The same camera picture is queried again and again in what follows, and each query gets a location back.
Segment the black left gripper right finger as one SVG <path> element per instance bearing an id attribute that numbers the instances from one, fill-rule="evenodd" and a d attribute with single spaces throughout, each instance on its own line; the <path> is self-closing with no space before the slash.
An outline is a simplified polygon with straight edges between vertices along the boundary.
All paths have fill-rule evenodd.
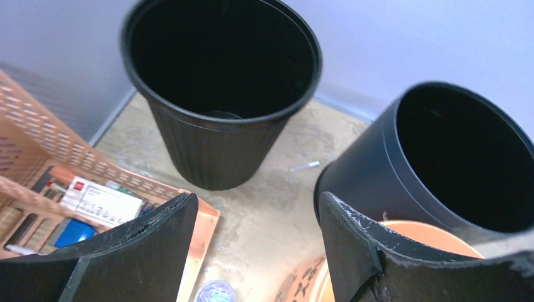
<path id="1" fill-rule="evenodd" d="M 330 192 L 319 218 L 336 301 L 532 301 L 533 252 L 476 259 L 411 240 Z"/>

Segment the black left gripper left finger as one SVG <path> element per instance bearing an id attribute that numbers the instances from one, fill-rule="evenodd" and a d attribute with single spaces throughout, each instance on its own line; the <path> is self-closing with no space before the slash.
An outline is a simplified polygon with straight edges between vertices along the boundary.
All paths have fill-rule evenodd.
<path id="1" fill-rule="evenodd" d="M 1 261 L 2 301 L 175 301 L 198 213 L 182 193 L 47 255 Z"/>

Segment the orange capybara plastic bucket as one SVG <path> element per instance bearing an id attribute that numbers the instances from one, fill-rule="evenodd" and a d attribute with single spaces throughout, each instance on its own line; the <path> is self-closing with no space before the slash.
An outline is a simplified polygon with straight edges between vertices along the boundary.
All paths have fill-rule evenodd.
<path id="1" fill-rule="evenodd" d="M 430 247 L 482 259 L 484 256 L 455 235 L 418 221 L 381 221 L 401 235 Z M 275 301 L 334 301 L 326 255 L 322 254 L 301 264 L 282 282 Z"/>

